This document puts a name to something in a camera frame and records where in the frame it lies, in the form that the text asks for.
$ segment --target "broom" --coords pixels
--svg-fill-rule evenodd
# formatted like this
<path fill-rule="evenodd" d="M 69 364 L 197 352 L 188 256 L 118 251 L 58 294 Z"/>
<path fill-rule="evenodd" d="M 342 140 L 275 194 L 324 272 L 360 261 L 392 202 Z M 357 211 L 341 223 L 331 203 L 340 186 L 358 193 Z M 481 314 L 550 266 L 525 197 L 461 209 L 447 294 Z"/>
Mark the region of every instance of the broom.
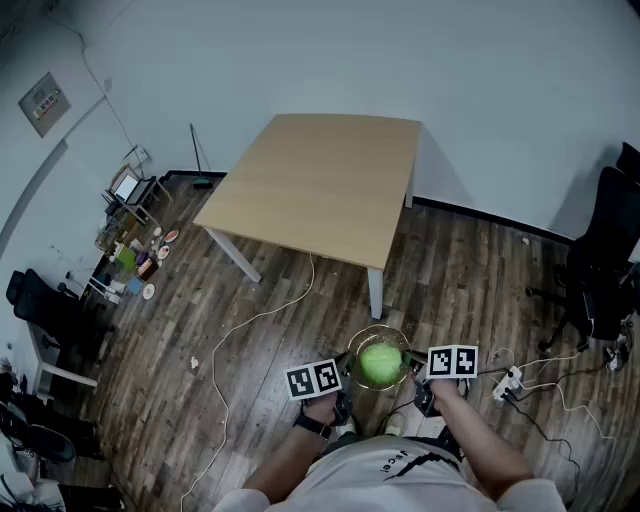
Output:
<path fill-rule="evenodd" d="M 196 161 L 198 162 L 198 179 L 193 182 L 193 188 L 196 190 L 204 190 L 213 188 L 212 183 L 202 176 L 202 169 L 200 168 L 200 157 L 198 156 L 198 146 L 196 146 L 196 135 L 195 129 L 191 123 L 189 123 L 189 128 L 191 129 L 191 140 L 193 141 L 193 149 L 196 152 Z"/>

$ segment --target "plate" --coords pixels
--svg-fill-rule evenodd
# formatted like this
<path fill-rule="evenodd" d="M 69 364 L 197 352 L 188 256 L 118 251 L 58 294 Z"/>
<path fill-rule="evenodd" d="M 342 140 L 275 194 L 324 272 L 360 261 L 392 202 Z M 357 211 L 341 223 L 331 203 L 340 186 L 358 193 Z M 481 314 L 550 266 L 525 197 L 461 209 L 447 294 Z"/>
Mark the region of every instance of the plate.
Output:
<path fill-rule="evenodd" d="M 153 297 L 154 293 L 156 293 L 156 287 L 152 284 L 148 284 L 144 287 L 144 290 L 142 290 L 142 296 L 145 300 L 149 300 L 151 297 Z"/>
<path fill-rule="evenodd" d="M 158 259 L 159 260 L 163 260 L 165 259 L 167 256 L 169 256 L 169 246 L 168 245 L 163 245 L 162 247 L 160 247 L 160 249 L 158 250 Z"/>
<path fill-rule="evenodd" d="M 164 241 L 167 244 L 170 244 L 171 242 L 173 242 L 176 238 L 178 238 L 178 235 L 180 234 L 180 231 L 178 231 L 177 229 L 174 229 L 173 231 L 171 231 L 167 236 L 164 237 Z"/>

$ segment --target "white desk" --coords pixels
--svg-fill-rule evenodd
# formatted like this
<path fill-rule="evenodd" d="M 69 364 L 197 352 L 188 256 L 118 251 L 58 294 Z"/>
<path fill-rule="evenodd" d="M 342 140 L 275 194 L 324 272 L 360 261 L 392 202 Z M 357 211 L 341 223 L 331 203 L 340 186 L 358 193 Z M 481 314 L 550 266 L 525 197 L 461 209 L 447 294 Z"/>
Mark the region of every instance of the white desk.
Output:
<path fill-rule="evenodd" d="M 45 349 L 42 346 L 40 340 L 42 339 L 43 331 L 39 327 L 28 322 L 25 322 L 25 327 L 28 331 L 26 338 L 30 343 L 19 343 L 17 344 L 18 346 L 15 347 L 14 371 L 18 377 L 18 381 L 20 381 L 22 375 L 27 377 L 27 393 L 37 395 L 38 398 L 45 401 L 52 400 L 53 397 L 49 394 L 50 380 L 49 382 L 43 382 L 48 380 L 43 378 L 47 373 L 94 388 L 98 385 L 98 382 L 94 379 L 89 379 L 82 375 L 58 368 L 55 363 L 58 360 L 59 350 L 54 347 Z M 20 340 L 24 342 L 25 336 L 21 336 Z"/>

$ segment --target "wooden floor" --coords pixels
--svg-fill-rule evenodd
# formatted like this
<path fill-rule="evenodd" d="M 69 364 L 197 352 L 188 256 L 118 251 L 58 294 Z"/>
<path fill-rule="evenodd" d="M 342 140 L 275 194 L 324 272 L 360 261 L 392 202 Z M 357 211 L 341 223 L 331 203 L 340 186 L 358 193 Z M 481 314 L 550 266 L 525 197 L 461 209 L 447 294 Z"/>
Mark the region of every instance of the wooden floor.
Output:
<path fill-rule="evenodd" d="M 105 455 L 141 510 L 179 510 L 180 495 L 208 464 L 222 440 L 223 406 L 211 381 L 211 350 L 233 326 L 301 295 L 311 283 L 309 257 L 296 251 L 235 239 L 262 274 L 259 285 L 191 220 L 210 191 L 195 191 L 191 178 L 166 182 L 176 203 L 166 212 L 165 231 L 180 237 L 152 278 L 150 301 L 127 296 L 114 312 L 117 331 L 106 343 L 101 365 L 69 357 L 63 367 L 99 380 L 95 392 L 63 381 L 55 407 L 77 412 L 99 425 Z M 148 239 L 148 229 L 142 238 Z M 562 311 L 524 295 L 525 286 L 553 289 L 554 264 L 567 248 L 547 239 L 485 221 L 414 206 L 403 212 L 385 270 L 381 323 L 401 329 L 415 349 L 451 343 L 478 345 L 481 369 L 538 358 L 535 345 L 547 338 Z M 282 369 L 344 351 L 351 336 L 374 324 L 363 268 L 313 258 L 309 295 L 290 308 L 262 317 L 232 334 L 217 353 L 216 377 L 231 407 L 229 439 L 207 475 L 185 500 L 185 510 L 209 511 L 228 490 L 242 484 L 286 434 L 297 412 Z M 576 346 L 565 329 L 554 354 Z M 571 361 L 549 364 L 539 382 L 602 364 L 602 347 Z M 190 360 L 199 361 L 196 369 Z M 586 404 L 600 422 L 603 441 L 584 410 L 565 412 L 557 390 L 537 393 L 518 406 L 548 437 L 566 438 L 582 471 L 575 510 L 619 510 L 636 489 L 640 351 L 620 373 L 601 371 L 563 381 L 568 407 Z M 536 377 L 542 365 L 527 368 Z M 564 443 L 547 442 L 508 404 L 490 397 L 494 381 L 474 382 L 469 401 L 506 439 L 522 449 L 537 475 L 552 479 L 565 501 L 575 497 L 576 468 L 562 454 Z M 376 393 L 356 392 L 356 416 L 372 433 L 394 404 L 412 398 L 412 384 Z M 407 435 L 424 433 L 413 406 L 402 409 Z M 65 483 L 100 484 L 108 466 L 84 459 L 53 473 Z"/>

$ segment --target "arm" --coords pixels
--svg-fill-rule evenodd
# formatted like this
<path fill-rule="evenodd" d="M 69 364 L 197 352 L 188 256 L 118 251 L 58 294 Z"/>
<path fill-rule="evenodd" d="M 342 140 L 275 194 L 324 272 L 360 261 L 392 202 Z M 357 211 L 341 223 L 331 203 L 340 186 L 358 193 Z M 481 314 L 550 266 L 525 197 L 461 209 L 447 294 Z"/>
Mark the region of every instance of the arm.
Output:
<path fill-rule="evenodd" d="M 318 398 L 307 407 L 305 414 L 330 425 L 335 419 L 336 396 L 336 393 L 331 393 Z M 272 504 L 283 501 L 304 480 L 313 459 L 325 444 L 319 435 L 302 427 L 293 427 L 284 442 L 253 472 L 242 488 L 262 492 Z"/>
<path fill-rule="evenodd" d="M 491 499 L 498 500 L 512 485 L 534 478 L 524 456 L 485 423 L 460 396 L 454 381 L 433 380 L 430 387 L 435 408 Z"/>

